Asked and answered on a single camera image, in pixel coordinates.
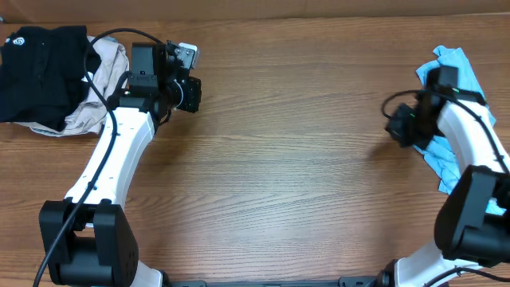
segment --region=blue cloth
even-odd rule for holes
[[[426,82],[427,73],[440,65],[448,65],[457,67],[458,73],[458,88],[480,92],[485,97],[484,92],[478,84],[477,77],[469,63],[468,58],[464,55],[462,48],[448,49],[443,45],[436,47],[433,53],[437,55],[437,60],[430,61],[416,70],[420,81],[424,85]],[[496,118],[489,113],[490,122],[492,126],[496,123]],[[432,167],[437,176],[441,179],[439,183],[439,191],[450,194],[457,185],[461,173],[459,172],[459,164],[457,157],[452,152],[448,141],[444,137],[435,136],[430,142],[425,151],[418,147],[416,148],[423,155],[423,159]],[[491,199],[487,206],[487,212],[492,214],[503,214],[504,209],[497,206],[496,202]]]

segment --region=crumpled fabric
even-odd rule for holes
[[[441,65],[448,65],[459,69],[458,88],[480,92],[481,95],[485,97],[477,77],[475,76],[473,67],[469,63],[462,48],[449,49],[443,45],[439,45],[433,50],[433,53],[437,55],[437,60],[430,61],[416,70],[422,85],[425,84],[427,73],[431,69],[438,68]],[[489,118],[491,125],[494,126],[496,118],[490,112]],[[459,172],[457,157],[452,152],[448,140],[441,136],[435,136],[426,150],[422,150],[416,146],[414,146],[414,148],[423,155],[423,159],[441,179],[439,191],[448,195],[451,194],[461,177],[461,173]],[[491,214],[502,215],[505,209],[497,206],[495,199],[491,199],[486,211]]]
[[[105,98],[111,96],[117,81],[123,72],[129,70],[129,60],[126,49],[115,39],[100,39],[94,44],[94,50],[100,55],[101,64],[93,76],[92,83],[99,89]],[[88,95],[78,108],[65,117],[65,129],[62,132],[47,128],[38,123],[17,123],[29,127],[32,131],[45,136],[74,136],[89,132],[99,133],[106,120],[106,108],[96,93],[89,89]]]

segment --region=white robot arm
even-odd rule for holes
[[[500,155],[504,157],[507,167],[510,167],[508,154],[504,150],[496,133],[488,120],[488,109],[466,100],[462,104],[475,112],[488,127],[496,142]],[[445,103],[437,120],[437,127],[448,139],[453,152],[459,162],[461,173],[467,166],[486,166],[495,172],[503,172],[496,160],[494,150],[485,135],[483,128],[463,108],[451,102]],[[434,242],[425,244],[420,250],[396,262],[394,280],[397,287],[419,287],[434,279],[436,276],[456,267],[482,268],[477,262],[462,259],[448,260],[443,258],[442,251]],[[457,273],[441,279],[433,286],[439,286],[458,276]]]
[[[476,272],[510,260],[508,220],[485,214],[491,197],[508,208],[508,153],[489,123],[481,95],[455,88],[456,69],[441,67],[430,77],[417,107],[411,110],[401,104],[386,129],[402,145],[427,142],[433,133],[444,135],[462,177],[439,212],[435,242],[390,264],[394,268],[391,274],[386,268],[386,276],[392,277],[390,286],[439,286],[464,272],[462,268]],[[430,120],[437,124],[429,125]]]
[[[116,29],[113,33],[125,31],[133,30]],[[189,74],[199,51],[194,45],[158,40],[133,44],[132,52],[132,71],[122,75],[105,103],[112,111],[83,174],[63,201],[47,201],[39,214],[50,277],[58,285],[168,284],[163,272],[138,260],[138,246],[124,206],[140,156],[158,126],[169,120],[173,108],[198,111],[201,82]],[[126,80],[129,88],[121,88]],[[69,219],[71,227],[65,228]],[[93,228],[95,237],[77,237],[74,231],[83,228]]]

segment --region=black shirt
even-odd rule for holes
[[[88,94],[84,78],[85,26],[22,27],[0,48],[0,122],[38,122],[56,131]],[[100,57],[91,49],[87,69]]]

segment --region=black cable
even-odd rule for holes
[[[471,269],[471,268],[466,268],[466,267],[456,267],[456,268],[453,268],[453,269],[451,269],[449,271],[446,271],[446,272],[436,276],[434,279],[429,281],[427,284],[423,285],[423,287],[432,287],[434,284],[436,284],[439,281],[447,278],[448,276],[453,275],[455,273],[460,273],[460,272],[473,273],[473,274],[476,274],[476,275],[480,275],[480,276],[486,277],[488,279],[492,279],[494,281],[510,283],[510,278],[499,277],[499,276],[492,275],[490,273],[487,273],[487,272],[484,272],[484,271],[480,271],[480,270],[476,270],[476,269]]]
[[[45,272],[46,266],[48,265],[49,259],[51,258],[51,255],[57,248],[58,242],[64,237],[65,232],[69,229],[72,223],[74,223],[74,218],[76,217],[76,214],[78,210],[80,209],[81,205],[83,205],[83,202],[88,197],[90,192],[93,188],[95,188],[95,184],[97,179],[100,176],[101,171],[103,170],[104,165],[106,164],[108,157],[110,156],[110,153],[112,153],[113,144],[115,143],[115,139],[117,136],[117,120],[115,118],[115,115],[113,114],[112,109],[108,106],[108,103],[104,99],[104,97],[101,95],[101,92],[97,89],[97,87],[92,82],[92,79],[88,75],[87,71],[87,56],[90,52],[90,49],[96,44],[97,41],[99,41],[102,37],[108,36],[113,33],[119,33],[119,32],[132,32],[137,33],[142,36],[148,37],[149,39],[155,41],[156,43],[162,43],[158,38],[153,37],[149,35],[148,33],[144,33],[142,31],[138,31],[137,29],[131,29],[131,28],[119,28],[119,29],[112,29],[109,31],[106,31],[98,36],[96,36],[90,43],[88,43],[87,49],[84,53],[84,60],[83,60],[83,67],[85,71],[85,78],[87,79],[88,83],[90,84],[90,87],[92,90],[96,93],[97,97],[100,99],[101,103],[103,103],[104,107],[106,108],[106,111],[112,118],[112,139],[110,140],[110,144],[108,145],[108,148],[106,149],[106,152],[104,153],[103,159],[101,160],[99,166],[97,167],[96,173],[94,173],[94,176],[88,182],[87,188],[85,189],[85,192],[81,196],[80,200],[76,203],[73,210],[67,217],[67,219],[64,222],[64,225],[62,228],[58,231],[57,236],[55,237],[55,240],[53,241],[52,245],[49,247],[48,252],[46,252],[45,258],[41,262],[41,266],[39,266],[39,270],[37,271],[37,275],[35,279],[33,280],[33,287],[38,287],[39,283],[41,282],[42,274]]]
[[[402,91],[402,92],[397,92],[395,93],[394,95],[392,96],[389,96],[388,98],[386,98],[383,103],[381,104],[381,113],[383,114],[383,116],[385,116],[387,119],[390,119],[391,120],[391,116],[388,115],[386,112],[385,112],[385,109],[386,109],[386,105],[391,102],[394,98],[398,97],[398,96],[405,96],[405,95],[408,95],[410,93],[419,93],[419,92],[423,92],[423,90],[407,90],[407,91]]]

